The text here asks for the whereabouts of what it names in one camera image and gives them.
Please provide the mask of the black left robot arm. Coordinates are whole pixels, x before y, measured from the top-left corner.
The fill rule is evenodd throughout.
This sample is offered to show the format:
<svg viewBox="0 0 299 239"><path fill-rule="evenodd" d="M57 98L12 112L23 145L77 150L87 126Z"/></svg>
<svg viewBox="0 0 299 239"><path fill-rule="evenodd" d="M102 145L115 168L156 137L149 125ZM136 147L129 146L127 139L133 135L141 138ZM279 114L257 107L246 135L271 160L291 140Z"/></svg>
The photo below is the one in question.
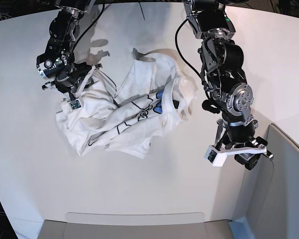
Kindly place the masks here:
<svg viewBox="0 0 299 239"><path fill-rule="evenodd" d="M263 155L273 158L267 141L255 137L258 122L251 105L253 91L242 69L244 53L232 39L236 30L226 14L232 0L184 0L185 23L200 39L198 48L202 67L197 71L207 99L205 111L221 114L217 121L215 143L208 147L205 158L215 167L222 167L228 156L252 170Z"/></svg>

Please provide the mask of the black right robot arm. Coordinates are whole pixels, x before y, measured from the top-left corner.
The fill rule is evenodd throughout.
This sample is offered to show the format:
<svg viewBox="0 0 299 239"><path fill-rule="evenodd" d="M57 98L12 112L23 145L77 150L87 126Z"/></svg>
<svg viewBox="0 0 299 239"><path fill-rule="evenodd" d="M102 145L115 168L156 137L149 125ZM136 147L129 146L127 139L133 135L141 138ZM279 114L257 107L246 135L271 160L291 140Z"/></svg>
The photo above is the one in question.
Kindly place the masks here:
<svg viewBox="0 0 299 239"><path fill-rule="evenodd" d="M80 19L89 13L94 0L57 0L55 6L60 9L49 27L50 39L45 52L37 57L36 67L40 76L48 80L42 86L68 94L75 99L80 86L92 69L83 62L75 63L74 49L80 39Z"/></svg>

